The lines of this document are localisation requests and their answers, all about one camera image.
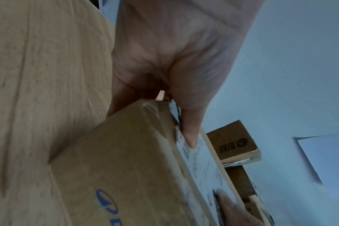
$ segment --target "white wall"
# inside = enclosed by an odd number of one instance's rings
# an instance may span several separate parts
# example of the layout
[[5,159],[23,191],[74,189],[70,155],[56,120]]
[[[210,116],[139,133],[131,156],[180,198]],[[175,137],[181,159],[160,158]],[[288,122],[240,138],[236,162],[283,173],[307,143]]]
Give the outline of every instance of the white wall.
[[262,151],[249,169],[275,223],[339,226],[339,200],[293,140],[339,132],[339,0],[266,1],[203,127],[238,119]]

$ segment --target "white paper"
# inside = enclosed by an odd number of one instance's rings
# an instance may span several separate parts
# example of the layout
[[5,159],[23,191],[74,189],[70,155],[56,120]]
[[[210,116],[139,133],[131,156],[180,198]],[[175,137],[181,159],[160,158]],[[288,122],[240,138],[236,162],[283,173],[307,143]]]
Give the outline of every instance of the white paper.
[[210,153],[202,136],[199,135],[199,145],[196,149],[191,149],[184,139],[179,125],[176,126],[177,148],[205,202],[207,203],[210,212],[216,221],[216,225],[222,225],[219,222],[217,207],[213,191],[218,188],[223,189],[228,196],[237,202],[234,193],[229,188],[223,178],[212,154]]
[[339,133],[298,142],[329,194],[339,198]]

